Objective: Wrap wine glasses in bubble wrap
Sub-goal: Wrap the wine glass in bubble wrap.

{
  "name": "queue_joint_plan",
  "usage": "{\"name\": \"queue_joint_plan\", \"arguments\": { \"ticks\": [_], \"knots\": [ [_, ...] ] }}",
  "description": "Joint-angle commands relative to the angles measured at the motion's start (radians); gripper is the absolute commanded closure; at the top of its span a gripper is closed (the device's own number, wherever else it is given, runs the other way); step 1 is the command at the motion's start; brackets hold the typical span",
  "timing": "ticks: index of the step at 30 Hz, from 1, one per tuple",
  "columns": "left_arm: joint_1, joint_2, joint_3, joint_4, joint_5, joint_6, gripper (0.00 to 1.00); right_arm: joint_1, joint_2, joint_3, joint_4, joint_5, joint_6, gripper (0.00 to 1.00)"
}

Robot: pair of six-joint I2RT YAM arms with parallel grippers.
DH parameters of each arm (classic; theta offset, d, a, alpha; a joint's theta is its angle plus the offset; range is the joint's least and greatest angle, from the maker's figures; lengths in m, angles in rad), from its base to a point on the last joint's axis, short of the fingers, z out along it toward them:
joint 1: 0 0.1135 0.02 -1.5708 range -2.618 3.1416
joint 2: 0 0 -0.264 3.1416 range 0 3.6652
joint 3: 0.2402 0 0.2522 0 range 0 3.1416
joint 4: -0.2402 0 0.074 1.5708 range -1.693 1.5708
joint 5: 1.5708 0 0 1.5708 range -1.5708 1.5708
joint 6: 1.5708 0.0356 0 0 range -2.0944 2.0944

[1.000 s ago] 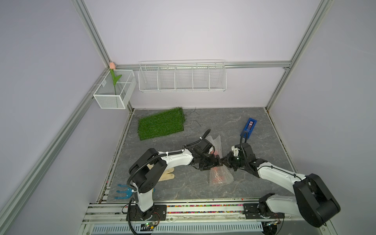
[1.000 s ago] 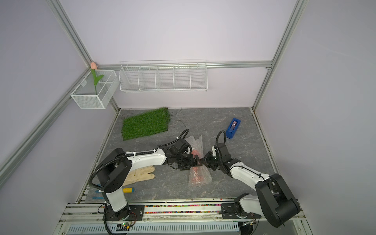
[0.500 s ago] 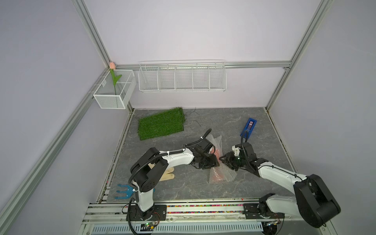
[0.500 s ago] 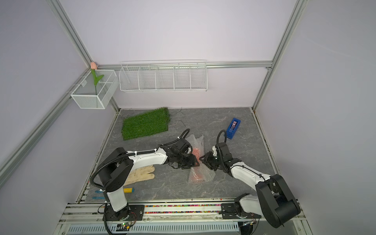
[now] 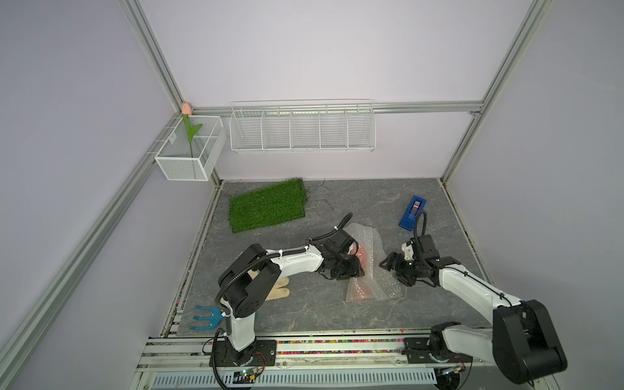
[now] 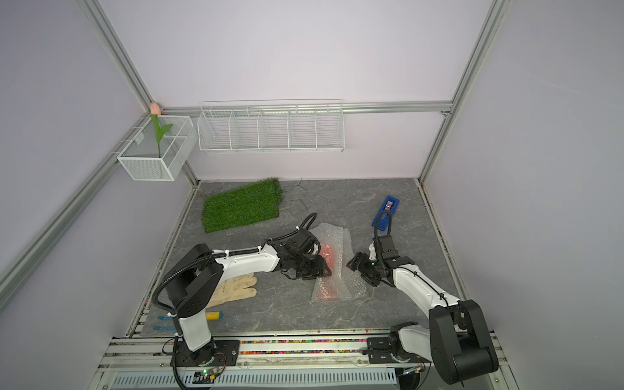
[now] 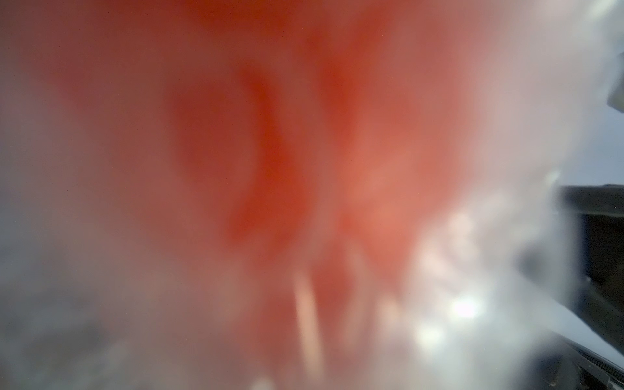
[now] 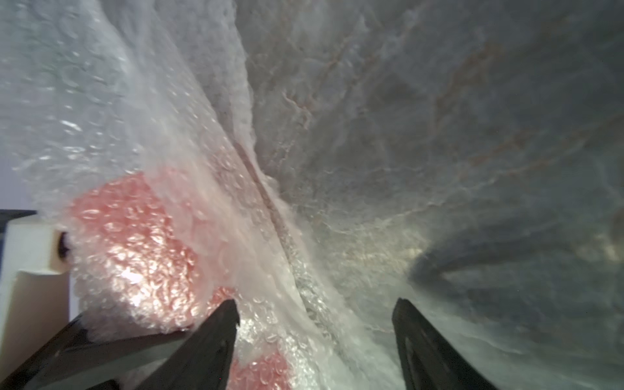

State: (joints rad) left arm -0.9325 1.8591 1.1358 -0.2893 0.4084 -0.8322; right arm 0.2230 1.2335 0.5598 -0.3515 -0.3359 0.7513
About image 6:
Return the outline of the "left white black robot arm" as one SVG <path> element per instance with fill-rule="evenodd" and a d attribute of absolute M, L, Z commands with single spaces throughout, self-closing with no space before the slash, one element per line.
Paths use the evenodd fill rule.
<path fill-rule="evenodd" d="M 172 365 L 227 366 L 235 361 L 235 354 L 219 350 L 206 318 L 206 308 L 219 285 L 260 272 L 279 271 L 291 280 L 331 276 L 321 248 L 317 237 L 304 228 L 242 250 L 195 245 L 165 274 L 152 294 L 152 305 L 173 318 Z"/>

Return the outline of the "clear bubble wrap sheet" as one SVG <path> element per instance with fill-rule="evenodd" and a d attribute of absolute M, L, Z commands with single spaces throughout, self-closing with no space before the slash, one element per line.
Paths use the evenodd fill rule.
<path fill-rule="evenodd" d="M 320 304 L 366 297 L 367 287 L 362 277 L 347 267 L 347 263 L 354 257 L 349 229 L 321 223 L 311 232 L 322 244 L 320 255 L 326 260 L 332 274 L 315 281 L 310 301 Z"/>

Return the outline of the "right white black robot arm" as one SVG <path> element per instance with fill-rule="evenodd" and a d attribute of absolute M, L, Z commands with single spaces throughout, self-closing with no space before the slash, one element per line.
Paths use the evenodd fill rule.
<path fill-rule="evenodd" d="M 481 307 L 461 300 L 425 276 L 414 260 L 399 255 L 390 236 L 377 237 L 370 253 L 356 253 L 347 268 L 373 287 L 385 282 L 406 294 L 427 315 L 428 327 L 405 322 L 385 337 L 372 337 L 362 352 L 373 364 L 431 362 L 447 384 L 499 370 L 499 360 Z"/>

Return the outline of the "red plastic wine glass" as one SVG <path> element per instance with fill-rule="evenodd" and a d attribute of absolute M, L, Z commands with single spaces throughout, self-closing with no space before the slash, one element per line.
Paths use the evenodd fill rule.
<path fill-rule="evenodd" d="M 334 266 L 334 250 L 330 245 L 322 245 L 320 255 L 325 260 L 323 276 L 317 280 L 315 286 L 315 300 L 317 302 L 331 302 L 336 299 L 338 288 L 336 281 L 332 278 Z"/>

